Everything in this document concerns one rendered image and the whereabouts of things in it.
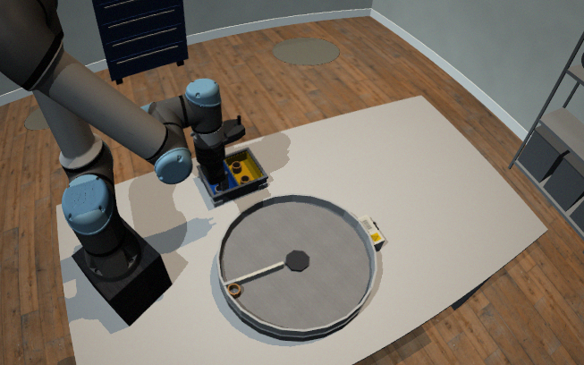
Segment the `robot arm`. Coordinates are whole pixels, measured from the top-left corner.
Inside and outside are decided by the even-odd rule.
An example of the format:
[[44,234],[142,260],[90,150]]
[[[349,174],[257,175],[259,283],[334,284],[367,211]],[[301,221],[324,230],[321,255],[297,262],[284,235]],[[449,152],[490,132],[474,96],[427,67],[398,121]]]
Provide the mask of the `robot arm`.
[[183,129],[209,134],[222,126],[219,85],[198,79],[185,94],[139,107],[64,51],[57,6],[0,0],[0,72],[33,90],[69,179],[65,219],[92,274],[117,282],[136,270],[141,248],[117,209],[111,150],[89,124],[152,164],[161,182],[181,183],[193,167]]

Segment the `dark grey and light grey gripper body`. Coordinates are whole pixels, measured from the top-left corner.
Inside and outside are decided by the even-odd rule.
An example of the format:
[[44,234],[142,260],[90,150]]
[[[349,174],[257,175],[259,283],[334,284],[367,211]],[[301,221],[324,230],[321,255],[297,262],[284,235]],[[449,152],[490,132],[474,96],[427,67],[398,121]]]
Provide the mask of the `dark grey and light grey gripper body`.
[[235,142],[245,135],[240,115],[237,115],[237,119],[226,120],[223,123],[219,130],[210,134],[198,134],[194,131],[190,133],[191,137],[193,136],[196,159],[211,185],[225,180],[224,145]]

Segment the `grey round turntable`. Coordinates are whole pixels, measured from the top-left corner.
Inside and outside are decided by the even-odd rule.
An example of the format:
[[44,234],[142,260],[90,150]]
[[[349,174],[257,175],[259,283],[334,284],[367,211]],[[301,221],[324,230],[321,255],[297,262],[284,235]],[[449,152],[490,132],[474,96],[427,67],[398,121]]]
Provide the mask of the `grey round turntable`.
[[[357,218],[310,194],[254,202],[219,242],[217,272],[228,306],[249,327],[282,341],[305,342],[343,329],[375,282],[385,241],[375,225],[368,215]],[[230,284],[240,286],[239,298],[229,294]]]

